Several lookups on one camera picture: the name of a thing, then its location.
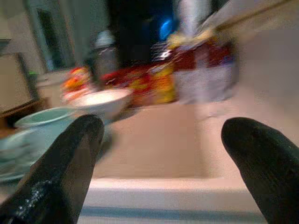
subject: light blue bowl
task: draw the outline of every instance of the light blue bowl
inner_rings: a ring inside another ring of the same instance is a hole
[[[37,112],[22,118],[15,127],[30,129],[37,134],[36,143],[41,152],[45,152],[55,139],[74,121],[70,108],[56,107]]]

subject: blue light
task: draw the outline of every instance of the blue light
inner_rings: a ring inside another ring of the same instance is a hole
[[[160,40],[164,41],[172,31],[172,21],[170,19],[166,20],[160,27]]]

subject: white bowl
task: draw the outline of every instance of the white bowl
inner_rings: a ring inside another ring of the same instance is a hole
[[[95,114],[101,119],[113,119],[132,100],[129,89],[104,90],[84,95],[70,102],[70,106],[83,113]]]

